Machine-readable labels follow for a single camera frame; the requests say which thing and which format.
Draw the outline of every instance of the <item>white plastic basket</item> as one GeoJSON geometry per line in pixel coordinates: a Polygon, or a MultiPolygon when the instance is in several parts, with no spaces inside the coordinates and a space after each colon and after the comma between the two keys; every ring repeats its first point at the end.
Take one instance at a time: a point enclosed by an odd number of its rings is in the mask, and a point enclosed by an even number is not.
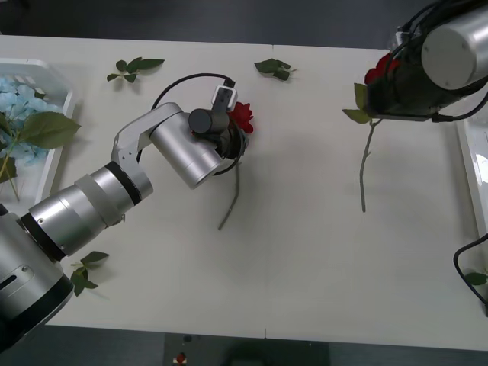
{"type": "MultiPolygon", "coordinates": [[[[18,84],[25,84],[39,93],[45,94],[47,103],[63,109],[71,117],[75,108],[75,96],[69,82],[52,66],[37,59],[0,59],[0,77],[6,77],[18,84]]],[[[42,201],[50,194],[63,148],[50,150],[44,161],[31,166],[17,164],[18,177],[15,178],[20,202],[7,181],[0,184],[0,203],[18,215],[42,201]]]]}

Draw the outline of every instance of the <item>table surface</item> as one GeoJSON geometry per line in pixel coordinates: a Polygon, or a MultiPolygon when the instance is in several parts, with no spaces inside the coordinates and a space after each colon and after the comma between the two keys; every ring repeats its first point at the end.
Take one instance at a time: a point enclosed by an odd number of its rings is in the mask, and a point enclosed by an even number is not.
{"type": "MultiPolygon", "coordinates": [[[[79,92],[82,128],[55,189],[104,165],[116,132],[187,74],[231,76],[255,115],[223,231],[233,174],[190,191],[148,148],[141,163],[155,193],[65,260],[70,275],[92,250],[111,255],[92,275],[100,287],[50,324],[488,350],[488,319],[451,263],[476,236],[454,125],[384,121],[361,212],[368,127],[341,109],[355,106],[353,83],[384,50],[6,36],[0,49],[52,63],[79,92]],[[137,56],[166,61],[134,85],[105,81],[116,61],[137,56]],[[270,57],[298,69],[289,82],[255,71],[270,57]]],[[[187,82],[166,101],[208,107],[218,83],[187,82]]]]}

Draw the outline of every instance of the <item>dark background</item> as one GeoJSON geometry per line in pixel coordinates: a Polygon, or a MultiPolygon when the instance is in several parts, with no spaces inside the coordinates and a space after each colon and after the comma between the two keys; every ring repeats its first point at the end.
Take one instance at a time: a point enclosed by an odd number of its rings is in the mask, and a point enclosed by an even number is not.
{"type": "MultiPolygon", "coordinates": [[[[8,1],[21,8],[21,0],[8,1]]],[[[384,49],[432,0],[22,1],[30,11],[9,17],[3,33],[384,49]]]]}
{"type": "MultiPolygon", "coordinates": [[[[387,48],[396,27],[431,0],[8,0],[0,2],[4,34],[133,40],[270,43],[387,48]]],[[[481,366],[488,353],[314,342],[43,327],[0,356],[1,366],[211,366],[252,342],[280,366],[481,366]]]]}

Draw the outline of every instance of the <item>white tray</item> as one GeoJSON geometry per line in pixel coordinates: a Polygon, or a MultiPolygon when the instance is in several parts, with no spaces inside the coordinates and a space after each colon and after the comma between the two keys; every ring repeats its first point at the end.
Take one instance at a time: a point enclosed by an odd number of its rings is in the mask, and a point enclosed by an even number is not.
{"type": "MultiPolygon", "coordinates": [[[[44,61],[37,59],[0,59],[0,77],[25,84],[46,95],[45,101],[58,105],[67,117],[75,108],[75,96],[64,76],[44,61]]],[[[45,160],[31,166],[17,164],[18,177],[14,179],[20,202],[7,181],[0,184],[0,203],[18,215],[42,201],[50,194],[63,148],[50,150],[45,160]]]]}
{"type": "Polygon", "coordinates": [[[457,122],[479,236],[488,233],[488,113],[457,122]]]}

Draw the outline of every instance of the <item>green leaf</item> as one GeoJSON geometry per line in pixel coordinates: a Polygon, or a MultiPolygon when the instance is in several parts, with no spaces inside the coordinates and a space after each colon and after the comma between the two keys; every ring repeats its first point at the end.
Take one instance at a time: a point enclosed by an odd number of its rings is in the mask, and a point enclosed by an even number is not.
{"type": "Polygon", "coordinates": [[[127,63],[123,60],[120,60],[120,61],[117,61],[117,63],[115,64],[115,67],[117,67],[117,70],[119,70],[120,72],[124,72],[127,68],[127,63]]]}
{"type": "Polygon", "coordinates": [[[150,70],[161,65],[165,60],[163,59],[142,59],[139,62],[138,70],[150,70]]]}
{"type": "Polygon", "coordinates": [[[124,75],[124,79],[126,79],[128,82],[135,82],[136,77],[137,74],[124,75]]]}
{"type": "Polygon", "coordinates": [[[488,276],[486,276],[486,274],[476,272],[466,274],[465,278],[466,281],[468,281],[473,286],[481,286],[482,284],[488,282],[488,276]]]}
{"type": "Polygon", "coordinates": [[[86,268],[78,268],[76,271],[75,271],[78,275],[81,275],[83,276],[83,278],[85,280],[88,280],[88,271],[86,270],[86,268]]]}
{"type": "Polygon", "coordinates": [[[344,113],[347,114],[349,118],[351,118],[354,122],[358,122],[359,124],[366,124],[371,120],[365,112],[355,109],[343,109],[344,113]]]}
{"type": "Polygon", "coordinates": [[[279,59],[277,59],[277,61],[278,61],[278,64],[279,64],[281,67],[283,67],[284,69],[289,70],[289,69],[291,68],[291,66],[290,66],[290,65],[288,65],[287,63],[284,63],[283,61],[280,61],[279,59]]]}
{"type": "Polygon", "coordinates": [[[71,118],[56,112],[29,116],[19,142],[31,143],[43,149],[55,149],[71,141],[80,126],[71,118]]]}
{"type": "Polygon", "coordinates": [[[284,82],[288,80],[288,78],[290,77],[290,73],[288,71],[284,71],[284,70],[279,70],[277,72],[274,72],[273,73],[273,76],[275,78],[278,78],[280,80],[283,80],[284,82]]]}
{"type": "Polygon", "coordinates": [[[102,253],[102,252],[91,252],[88,254],[86,257],[82,259],[82,263],[86,265],[87,263],[93,263],[93,262],[98,262],[101,261],[102,259],[105,259],[108,257],[107,253],[102,253]]]}
{"type": "Polygon", "coordinates": [[[127,71],[130,74],[135,73],[139,69],[139,63],[140,60],[142,60],[142,57],[137,57],[136,59],[133,59],[132,61],[129,62],[129,65],[125,68],[125,71],[127,71]]]}
{"type": "Polygon", "coordinates": [[[87,280],[85,282],[85,287],[86,288],[89,288],[90,290],[94,290],[95,288],[98,287],[98,285],[97,284],[94,284],[93,282],[87,280]]]}
{"type": "Polygon", "coordinates": [[[267,59],[266,61],[261,61],[260,63],[254,63],[256,69],[263,74],[272,74],[277,72],[280,68],[280,63],[276,59],[267,59]]]}
{"type": "Polygon", "coordinates": [[[10,135],[10,133],[8,132],[7,117],[3,113],[0,113],[0,130],[10,135]]]}
{"type": "Polygon", "coordinates": [[[368,97],[368,88],[366,85],[354,84],[354,94],[356,96],[356,105],[363,110],[366,105],[366,98],[368,97]]]}
{"type": "Polygon", "coordinates": [[[108,82],[111,82],[112,80],[115,80],[119,76],[120,76],[119,74],[110,74],[110,75],[107,75],[107,81],[108,82]]]}
{"type": "Polygon", "coordinates": [[[34,90],[34,97],[44,100],[44,98],[46,97],[46,95],[43,94],[43,93],[39,93],[38,91],[34,90]]]}
{"type": "MultiPolygon", "coordinates": [[[[0,169],[2,168],[4,162],[5,162],[5,158],[0,158],[0,169]]],[[[14,158],[8,158],[7,165],[5,166],[5,170],[3,171],[2,176],[0,177],[0,183],[7,181],[8,176],[10,176],[10,178],[15,178],[17,176],[17,167],[15,166],[14,158]]]]}
{"type": "Polygon", "coordinates": [[[81,273],[78,272],[78,270],[74,271],[71,275],[71,282],[75,286],[75,295],[78,297],[83,290],[85,289],[86,285],[85,278],[82,276],[81,273]]]}

